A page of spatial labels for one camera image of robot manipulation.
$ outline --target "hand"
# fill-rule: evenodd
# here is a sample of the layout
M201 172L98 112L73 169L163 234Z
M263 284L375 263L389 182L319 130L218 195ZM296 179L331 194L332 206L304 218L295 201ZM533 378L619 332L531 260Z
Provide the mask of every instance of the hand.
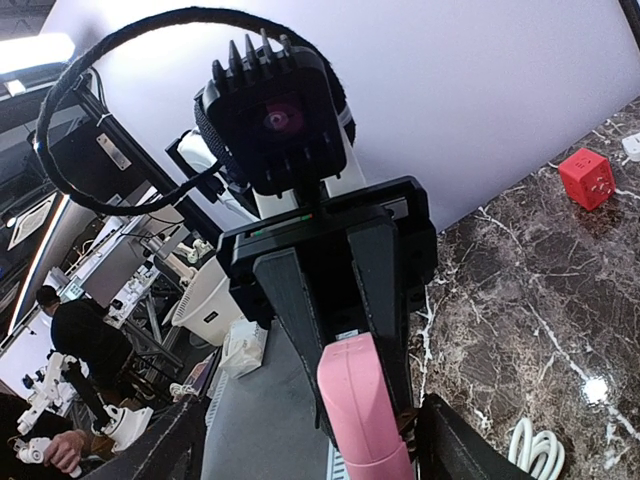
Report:
M62 473L71 473L80 463L87 436L81 430L56 435L44 451L45 466L53 465Z

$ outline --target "person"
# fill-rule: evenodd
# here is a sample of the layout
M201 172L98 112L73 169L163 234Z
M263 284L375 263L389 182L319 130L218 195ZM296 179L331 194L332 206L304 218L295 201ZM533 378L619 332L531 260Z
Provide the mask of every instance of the person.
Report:
M91 453L93 435L74 430L73 424L58 415L44 412L27 436L47 437L51 444L44 451L42 464L23 463L13 450L13 438L18 433L18 418L29 404L22 398L0 393L0 480L69 480L69 473L78 466L83 456Z
M36 301L52 319L54 348L84 361L91 379L103 395L110 397L111 403L118 404L123 398L135 395L131 384L118 380L133 346L120 330L105 323L107 309L88 298L61 303L49 285L36 292Z

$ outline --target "black shirt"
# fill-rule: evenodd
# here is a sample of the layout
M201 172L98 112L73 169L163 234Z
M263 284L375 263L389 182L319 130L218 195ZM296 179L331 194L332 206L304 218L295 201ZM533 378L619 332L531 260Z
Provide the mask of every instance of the black shirt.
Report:
M120 330L104 322L106 313L93 300L61 304L51 321L51 341L60 353L85 361L97 383L109 387L133 347Z
M55 467L22 463L16 458L12 446L7 445L10 438L19 435L18 418L29 407L29 404L19 397L0 393L0 480L69 480L69 475L63 474ZM73 424L70 421L45 412L29 435L21 438L25 441L38 437L53 438L72 429Z

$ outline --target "black marble table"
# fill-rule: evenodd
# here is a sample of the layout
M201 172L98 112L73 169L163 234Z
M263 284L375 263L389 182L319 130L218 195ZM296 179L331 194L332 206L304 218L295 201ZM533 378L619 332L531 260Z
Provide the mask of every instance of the black marble table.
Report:
M412 316L417 399L435 392L499 452L528 416L567 451L566 479L640 478L640 163L620 140L640 100L449 228ZM587 212L557 165L609 158L613 198Z

